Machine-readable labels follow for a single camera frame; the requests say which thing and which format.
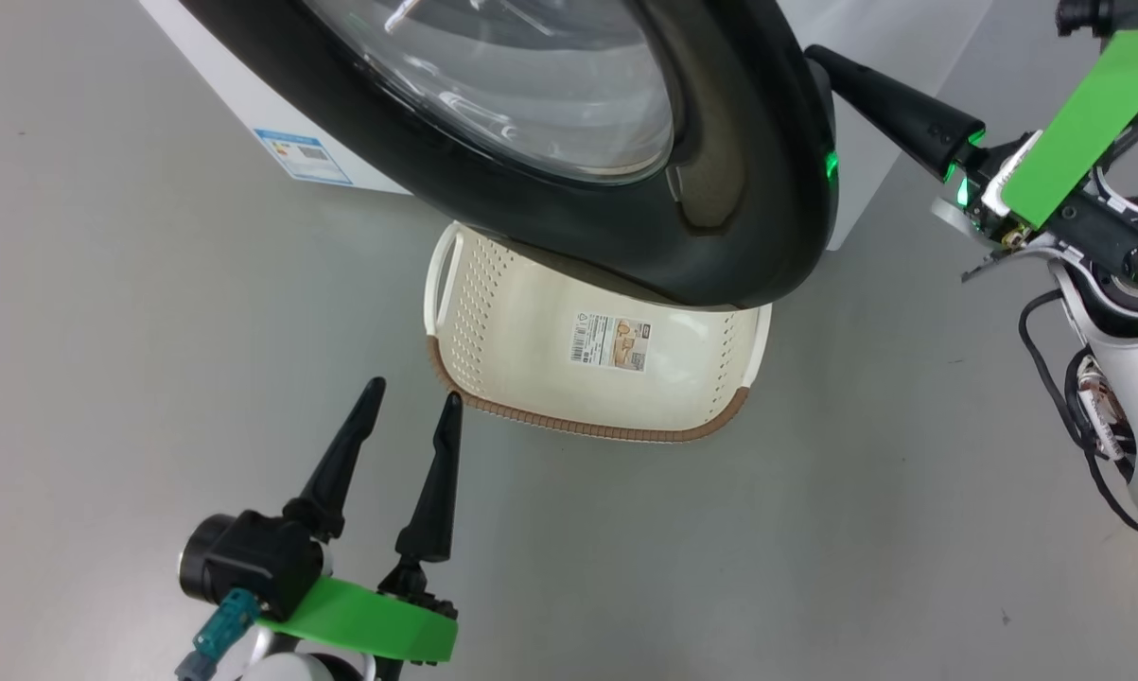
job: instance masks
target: product label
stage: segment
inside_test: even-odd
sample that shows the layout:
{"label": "product label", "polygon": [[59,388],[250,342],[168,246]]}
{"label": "product label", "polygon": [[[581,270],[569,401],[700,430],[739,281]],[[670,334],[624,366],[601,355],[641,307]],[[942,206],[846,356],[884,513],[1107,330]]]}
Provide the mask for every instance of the product label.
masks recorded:
{"label": "product label", "polygon": [[652,325],[645,321],[579,313],[574,319],[569,361],[643,371]]}
{"label": "product label", "polygon": [[254,130],[254,132],[295,180],[353,184],[338,164],[330,158],[329,151],[319,139],[274,132],[274,130]]}

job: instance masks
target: laundry basket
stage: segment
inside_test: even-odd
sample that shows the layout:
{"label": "laundry basket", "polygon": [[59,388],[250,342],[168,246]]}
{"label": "laundry basket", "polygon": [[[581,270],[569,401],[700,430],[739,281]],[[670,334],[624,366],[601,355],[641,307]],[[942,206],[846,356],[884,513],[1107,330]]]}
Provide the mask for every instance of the laundry basket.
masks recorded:
{"label": "laundry basket", "polygon": [[741,410],[770,327],[559,274],[452,223],[426,279],[430,362],[465,404],[555,430],[685,443]]}

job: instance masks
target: gray floor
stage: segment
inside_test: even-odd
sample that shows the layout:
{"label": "gray floor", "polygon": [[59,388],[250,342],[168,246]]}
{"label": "gray floor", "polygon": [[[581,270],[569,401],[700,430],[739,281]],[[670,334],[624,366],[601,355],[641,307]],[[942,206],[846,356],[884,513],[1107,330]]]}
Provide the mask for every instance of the gray floor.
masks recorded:
{"label": "gray floor", "polygon": [[[1095,57],[1005,5],[1036,8],[998,2],[945,92],[990,142]],[[1138,680],[1138,538],[1014,335],[1044,272],[959,286],[980,252],[935,189],[898,164],[701,444],[470,415],[429,571],[460,646],[406,679]],[[336,557],[384,576],[442,400],[444,224],[287,180],[131,1],[0,6],[0,679],[171,678],[209,613],[175,585],[188,531],[278,509],[378,374]],[[1062,366],[1061,315],[1034,326]]]}

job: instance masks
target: blue and white sticker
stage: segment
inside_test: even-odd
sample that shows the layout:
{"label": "blue and white sticker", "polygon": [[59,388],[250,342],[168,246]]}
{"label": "blue and white sticker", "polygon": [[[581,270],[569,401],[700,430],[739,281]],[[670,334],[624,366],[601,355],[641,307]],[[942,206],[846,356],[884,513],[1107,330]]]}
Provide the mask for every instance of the blue and white sticker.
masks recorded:
{"label": "blue and white sticker", "polygon": [[302,137],[274,132],[274,130],[254,129],[257,137],[270,149],[271,155],[283,165],[295,180],[325,181],[329,184],[354,184],[345,177],[338,163],[331,158],[329,150],[314,137]]}

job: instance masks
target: green tape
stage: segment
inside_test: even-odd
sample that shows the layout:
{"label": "green tape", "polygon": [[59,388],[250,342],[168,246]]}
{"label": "green tape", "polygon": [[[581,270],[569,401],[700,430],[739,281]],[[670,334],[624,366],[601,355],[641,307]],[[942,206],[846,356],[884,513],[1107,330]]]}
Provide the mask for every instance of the green tape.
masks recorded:
{"label": "green tape", "polygon": [[1044,225],[1138,114],[1138,31],[1120,31],[1001,189],[1023,220]]}
{"label": "green tape", "polygon": [[307,641],[406,662],[447,662],[460,631],[448,617],[333,577],[319,579],[287,622],[258,620],[257,624]]}

